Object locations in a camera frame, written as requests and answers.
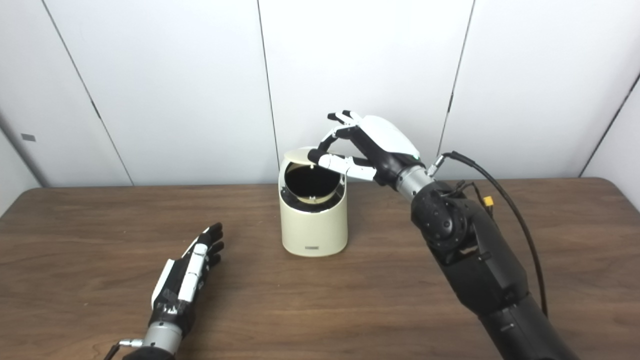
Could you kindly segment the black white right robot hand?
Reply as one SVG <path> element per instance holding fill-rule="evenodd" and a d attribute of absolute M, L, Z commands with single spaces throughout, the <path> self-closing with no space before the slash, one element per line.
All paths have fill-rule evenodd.
<path fill-rule="evenodd" d="M 354 111 L 330 112 L 327 118 L 339 123 L 307 153 L 314 166 L 347 177 L 376 182 L 394 191 L 402 173 L 425 166 L 416 146 L 393 123 L 374 115 L 359 116 Z M 363 157 L 329 152 L 338 139 L 350 141 Z"/>

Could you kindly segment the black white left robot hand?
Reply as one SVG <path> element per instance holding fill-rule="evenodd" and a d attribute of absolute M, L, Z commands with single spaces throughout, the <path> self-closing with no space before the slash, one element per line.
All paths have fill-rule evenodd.
<path fill-rule="evenodd" d="M 178 259 L 168 259 L 151 294 L 149 325 L 168 323 L 185 338 L 195 325 L 195 303 L 210 270 L 221 262 L 223 225 L 212 224 L 199 234 Z"/>

